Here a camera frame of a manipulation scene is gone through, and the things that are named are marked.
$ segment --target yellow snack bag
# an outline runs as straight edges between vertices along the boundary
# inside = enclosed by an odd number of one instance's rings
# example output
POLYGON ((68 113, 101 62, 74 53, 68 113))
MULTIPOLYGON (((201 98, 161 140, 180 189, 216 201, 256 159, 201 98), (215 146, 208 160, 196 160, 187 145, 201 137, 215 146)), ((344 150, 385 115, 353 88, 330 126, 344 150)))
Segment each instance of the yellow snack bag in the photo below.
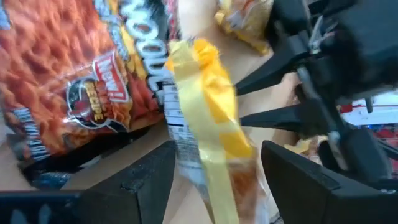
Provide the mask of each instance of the yellow snack bag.
POLYGON ((237 99, 216 47, 170 43, 165 116, 180 173, 197 187, 214 223, 268 223, 258 151, 245 137, 237 99))
POLYGON ((268 53, 264 37, 274 0, 219 0, 215 15, 227 34, 234 33, 262 54, 268 53))

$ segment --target logo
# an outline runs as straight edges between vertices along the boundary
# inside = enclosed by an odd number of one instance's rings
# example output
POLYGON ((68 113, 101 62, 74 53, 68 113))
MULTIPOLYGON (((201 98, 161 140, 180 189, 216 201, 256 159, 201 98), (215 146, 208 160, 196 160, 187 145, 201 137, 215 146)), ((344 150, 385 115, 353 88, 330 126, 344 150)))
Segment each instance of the logo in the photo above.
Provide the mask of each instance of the logo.
POLYGON ((109 128, 114 132, 126 132, 126 127, 113 120, 113 107, 105 81, 86 77, 73 82, 67 91, 68 115, 88 129, 109 128))
POLYGON ((135 48, 142 58, 142 64, 147 72, 147 85, 154 92, 159 106, 162 106, 163 81, 171 77, 164 66, 168 56, 167 46, 159 38, 159 25, 143 5, 144 1, 126 1, 120 5, 120 11, 126 21, 126 30, 134 38, 135 48))
POLYGON ((93 71, 97 80, 105 82, 111 101, 125 103, 129 100, 126 85, 115 60, 115 51, 95 59, 93 71))

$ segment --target red label badge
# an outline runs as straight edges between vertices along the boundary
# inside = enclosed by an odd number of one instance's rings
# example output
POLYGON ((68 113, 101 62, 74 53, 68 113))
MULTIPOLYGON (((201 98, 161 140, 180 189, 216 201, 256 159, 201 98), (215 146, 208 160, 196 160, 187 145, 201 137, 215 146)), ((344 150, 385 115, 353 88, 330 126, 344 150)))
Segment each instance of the red label badge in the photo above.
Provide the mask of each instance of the red label badge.
POLYGON ((115 51, 102 55, 93 62, 97 80, 104 81, 109 99, 113 102, 127 102, 129 95, 115 60, 115 51))

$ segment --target cardboard surface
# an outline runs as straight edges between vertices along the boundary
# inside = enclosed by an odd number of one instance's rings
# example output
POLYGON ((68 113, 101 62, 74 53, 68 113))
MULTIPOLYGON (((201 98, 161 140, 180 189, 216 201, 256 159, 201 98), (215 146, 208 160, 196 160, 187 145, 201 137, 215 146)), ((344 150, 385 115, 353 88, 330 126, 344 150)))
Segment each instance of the cardboard surface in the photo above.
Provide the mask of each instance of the cardboard surface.
MULTIPOLYGON (((204 37, 215 44, 220 50, 223 65, 236 83, 264 63, 270 55, 261 57, 245 43, 224 35, 213 20, 215 12, 215 0, 181 0, 180 22, 183 36, 204 37)), ((296 77, 290 74, 280 85, 239 97, 239 115, 285 106, 291 99, 292 87, 296 82, 296 77)), ((264 128, 244 130, 257 147, 266 139, 273 139, 281 145, 291 143, 292 140, 291 134, 283 131, 264 128)), ((65 189, 91 187, 132 164, 168 139, 165 124, 158 124, 136 142, 74 175, 65 189)), ((12 152, 4 146, 0 148, 0 190, 32 190, 17 170, 12 152)), ((269 212, 273 216, 277 210, 273 198, 269 198, 269 212)), ((176 169, 164 223, 188 222, 206 224, 210 223, 210 219, 196 189, 187 180, 179 177, 176 169)))

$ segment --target snack bag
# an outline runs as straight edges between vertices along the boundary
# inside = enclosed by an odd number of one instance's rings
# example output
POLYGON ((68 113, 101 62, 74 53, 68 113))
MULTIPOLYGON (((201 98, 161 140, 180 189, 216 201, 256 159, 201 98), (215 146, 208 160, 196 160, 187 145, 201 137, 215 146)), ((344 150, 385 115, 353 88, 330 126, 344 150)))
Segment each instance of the snack bag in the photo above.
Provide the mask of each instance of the snack bag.
POLYGON ((245 137, 217 49, 203 39, 170 43, 165 117, 180 173, 199 190, 214 223, 268 223, 259 154, 245 137))
POLYGON ((268 53, 264 32, 274 0, 218 0, 217 23, 227 34, 234 33, 261 54, 268 53))
POLYGON ((162 120, 175 4, 0 1, 0 102, 17 157, 41 161, 162 120))

